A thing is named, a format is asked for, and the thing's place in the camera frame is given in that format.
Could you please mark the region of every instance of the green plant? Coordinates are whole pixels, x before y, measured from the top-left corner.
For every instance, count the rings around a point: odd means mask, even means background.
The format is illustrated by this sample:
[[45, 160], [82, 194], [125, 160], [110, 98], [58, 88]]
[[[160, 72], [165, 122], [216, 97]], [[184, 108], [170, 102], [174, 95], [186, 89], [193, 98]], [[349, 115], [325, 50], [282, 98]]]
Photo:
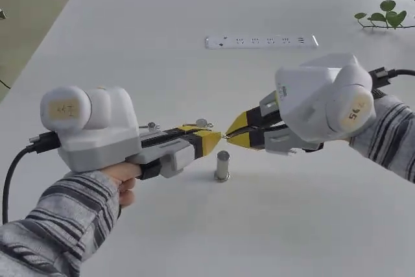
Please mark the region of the green plant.
[[[415, 28], [415, 25], [411, 26], [403, 26], [402, 23], [404, 22], [405, 18], [407, 17], [407, 11], [403, 10], [397, 13], [395, 10], [396, 2], [393, 0], [384, 0], [381, 2], [380, 8], [382, 13], [376, 12], [368, 16], [367, 13], [360, 12], [355, 14], [355, 19], [357, 23], [361, 25], [361, 27], [368, 28], [371, 27], [373, 29], [411, 29]], [[367, 17], [367, 20], [370, 22], [370, 25], [362, 24], [361, 20]], [[381, 22], [385, 25], [378, 25], [374, 22]]]

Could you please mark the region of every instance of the screw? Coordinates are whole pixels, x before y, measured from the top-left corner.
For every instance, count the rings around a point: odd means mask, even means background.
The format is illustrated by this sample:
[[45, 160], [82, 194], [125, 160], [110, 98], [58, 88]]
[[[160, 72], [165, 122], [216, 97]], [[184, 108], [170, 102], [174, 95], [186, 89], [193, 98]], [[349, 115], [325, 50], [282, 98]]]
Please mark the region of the screw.
[[183, 126], [197, 126], [198, 128], [213, 128], [213, 123], [208, 123], [206, 119], [197, 119], [196, 123], [185, 123]]
[[156, 125], [153, 122], [149, 122], [147, 126], [139, 126], [139, 129], [149, 129], [149, 130], [158, 130], [160, 129], [160, 125]]

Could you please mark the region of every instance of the floor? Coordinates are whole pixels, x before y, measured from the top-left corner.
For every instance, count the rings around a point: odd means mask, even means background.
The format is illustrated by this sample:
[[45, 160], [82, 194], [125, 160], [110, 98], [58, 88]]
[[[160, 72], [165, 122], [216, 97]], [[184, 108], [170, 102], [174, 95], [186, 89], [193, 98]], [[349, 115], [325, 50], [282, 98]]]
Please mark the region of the floor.
[[[0, 79], [12, 86], [68, 0], [0, 0]], [[8, 89], [0, 85], [0, 101]]]

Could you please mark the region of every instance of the black cable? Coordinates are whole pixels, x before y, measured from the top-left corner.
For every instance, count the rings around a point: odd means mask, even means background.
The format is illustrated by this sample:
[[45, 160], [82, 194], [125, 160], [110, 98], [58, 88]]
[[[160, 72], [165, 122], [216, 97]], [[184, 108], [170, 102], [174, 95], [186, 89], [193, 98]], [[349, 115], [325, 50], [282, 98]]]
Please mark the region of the black cable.
[[415, 76], [415, 71], [411, 69], [391, 69], [387, 70], [385, 67], [380, 67], [369, 72], [372, 77], [372, 89], [379, 89], [390, 85], [390, 79], [397, 76]]
[[396, 69], [396, 76], [400, 75], [407, 75], [407, 76], [415, 76], [415, 71], [411, 69]]
[[6, 174], [5, 185], [3, 188], [3, 207], [1, 210], [3, 224], [8, 223], [8, 196], [10, 192], [10, 183], [12, 181], [14, 171], [16, 170], [16, 166], [18, 165], [19, 161], [22, 159], [24, 155], [30, 152], [36, 152], [37, 154], [41, 154], [43, 152], [51, 151], [53, 149], [57, 149], [60, 147], [59, 137], [58, 134], [56, 134], [56, 132], [42, 133], [38, 137], [30, 139], [30, 142], [32, 143], [32, 145], [26, 146], [13, 159], [13, 162], [8, 168]]
[[9, 87], [4, 81], [2, 81], [0, 79], [0, 84], [2, 84], [4, 87], [6, 87], [7, 89], [11, 89], [11, 87]]
[[8, 194], [10, 191], [10, 183], [12, 181], [12, 176], [16, 166], [18, 165], [19, 161], [23, 158], [24, 155], [34, 152], [34, 149], [31, 146], [25, 147], [22, 149], [19, 154], [13, 159], [12, 164], [8, 168], [5, 185], [3, 187], [3, 207], [1, 209], [1, 215], [3, 218], [3, 224], [8, 223]]

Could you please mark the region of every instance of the striped sleeve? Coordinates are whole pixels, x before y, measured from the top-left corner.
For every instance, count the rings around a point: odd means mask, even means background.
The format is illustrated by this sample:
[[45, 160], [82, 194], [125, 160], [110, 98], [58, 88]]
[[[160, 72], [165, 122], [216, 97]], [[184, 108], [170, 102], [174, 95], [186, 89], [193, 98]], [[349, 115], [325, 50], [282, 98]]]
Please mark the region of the striped sleeve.
[[375, 100], [376, 120], [350, 139], [350, 147], [382, 167], [415, 182], [414, 113], [391, 95]]
[[0, 227], [0, 276], [80, 276], [80, 264], [117, 219], [118, 188], [105, 174], [71, 173], [20, 221]]

